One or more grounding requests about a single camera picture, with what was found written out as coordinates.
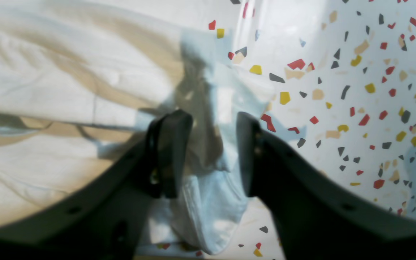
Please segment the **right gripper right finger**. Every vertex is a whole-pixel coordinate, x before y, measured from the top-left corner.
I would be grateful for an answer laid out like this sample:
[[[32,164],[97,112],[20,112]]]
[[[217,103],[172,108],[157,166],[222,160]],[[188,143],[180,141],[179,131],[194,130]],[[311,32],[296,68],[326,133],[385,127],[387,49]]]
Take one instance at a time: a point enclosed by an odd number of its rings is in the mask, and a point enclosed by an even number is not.
[[[287,260],[416,260],[416,221],[328,179],[246,112],[236,138],[244,192],[270,210]]]

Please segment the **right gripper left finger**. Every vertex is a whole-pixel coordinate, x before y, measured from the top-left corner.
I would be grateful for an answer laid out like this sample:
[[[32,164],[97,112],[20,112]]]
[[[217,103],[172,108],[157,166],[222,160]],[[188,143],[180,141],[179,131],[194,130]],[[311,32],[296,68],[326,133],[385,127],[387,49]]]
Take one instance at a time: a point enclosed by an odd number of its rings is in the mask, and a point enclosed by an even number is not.
[[[0,227],[0,260],[131,260],[154,199],[176,199],[193,118],[154,120],[86,187],[43,211]]]

